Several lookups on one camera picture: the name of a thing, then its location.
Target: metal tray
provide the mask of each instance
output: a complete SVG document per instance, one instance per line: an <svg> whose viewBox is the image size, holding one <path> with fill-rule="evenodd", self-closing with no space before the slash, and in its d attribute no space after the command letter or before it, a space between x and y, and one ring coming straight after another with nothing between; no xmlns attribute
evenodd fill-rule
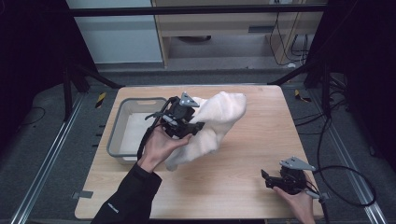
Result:
<svg viewBox="0 0 396 224"><path fill-rule="evenodd" d="M113 130L107 143L107 152L121 164L137 161L136 153L147 128L154 118L145 117L161 111L166 99L128 98L120 103Z"/></svg>

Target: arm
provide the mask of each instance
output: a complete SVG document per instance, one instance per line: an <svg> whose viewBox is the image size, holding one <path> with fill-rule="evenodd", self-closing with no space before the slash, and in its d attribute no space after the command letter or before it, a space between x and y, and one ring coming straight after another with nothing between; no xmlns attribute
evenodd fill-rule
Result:
<svg viewBox="0 0 396 224"><path fill-rule="evenodd" d="M311 182L309 176L307 174L305 176L306 180ZM315 224L313 199L304 190L296 195L290 195L278 187L274 187L274 191L288 203L291 212L301 223Z"/></svg>
<svg viewBox="0 0 396 224"><path fill-rule="evenodd" d="M121 181L117 191L102 205L92 221L95 223L147 223L151 204L162 180L154 169L178 147L189 143L169 137L161 126L154 129L145 145L142 158Z"/></svg>

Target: tray rim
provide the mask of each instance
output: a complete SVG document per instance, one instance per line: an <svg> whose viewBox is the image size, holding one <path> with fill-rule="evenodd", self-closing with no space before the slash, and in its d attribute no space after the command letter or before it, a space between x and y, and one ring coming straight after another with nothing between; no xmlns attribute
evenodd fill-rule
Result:
<svg viewBox="0 0 396 224"><path fill-rule="evenodd" d="M116 117L115 117L115 119L114 119L114 124L113 124L113 127L112 127L112 129L111 129L110 136L108 137L107 146L106 146L106 151L107 151L108 155L110 155L111 157L114 157L114 158L123 158L123 157L135 157L135 158L137 158L137 154L126 154L126 153L124 153L124 154L115 154L115 153L113 153L113 152L110 152L111 139L113 138L114 131L116 130L116 123L117 123L117 120L119 119L119 116L120 116L120 110L122 109L122 106L123 106L126 102L131 101L131 100L135 100L135 101L161 100L161 101L163 101L163 104L164 104L164 105L165 105L165 103L166 103L166 101L167 101L164 97L126 98L126 99L124 99L124 100L121 101L120 106L119 106L119 109L118 109L118 111L117 111L117 115L116 115Z"/></svg>

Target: white cabinet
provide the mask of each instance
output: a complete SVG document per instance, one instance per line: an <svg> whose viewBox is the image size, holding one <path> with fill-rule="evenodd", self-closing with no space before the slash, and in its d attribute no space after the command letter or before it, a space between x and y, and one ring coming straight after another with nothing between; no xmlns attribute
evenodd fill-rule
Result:
<svg viewBox="0 0 396 224"><path fill-rule="evenodd" d="M66 0L70 8L151 7L149 0ZM109 67L162 63L153 16L75 17L93 61Z"/></svg>

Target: robotic hand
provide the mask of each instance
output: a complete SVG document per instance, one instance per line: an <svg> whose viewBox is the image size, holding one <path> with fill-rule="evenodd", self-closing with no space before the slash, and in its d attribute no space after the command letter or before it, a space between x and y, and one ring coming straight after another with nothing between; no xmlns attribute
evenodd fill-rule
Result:
<svg viewBox="0 0 396 224"><path fill-rule="evenodd" d="M311 189L306 184L306 178L304 170L315 171L316 168L301 161L297 157L291 157L285 161L279 163L282 167L280 169L281 177L269 176L264 170L262 170L262 178L265 179L265 185L267 188L273 188L274 186L283 189L288 194L297 194L302 190ZM305 190L305 192L311 197L318 199L319 195L313 190Z"/></svg>
<svg viewBox="0 0 396 224"><path fill-rule="evenodd" d="M181 98L177 96L169 98L161 111L147 116L146 119L154 117L155 120L143 135L139 149L137 150L137 158L139 160L142 158L144 146L160 119L162 120L162 126L165 128L165 132L170 137L177 136L178 138L183 138L189 133L196 135L201 131L205 125L204 122L189 123L195 112L193 107L199 107L199 105L186 92L183 92Z"/></svg>

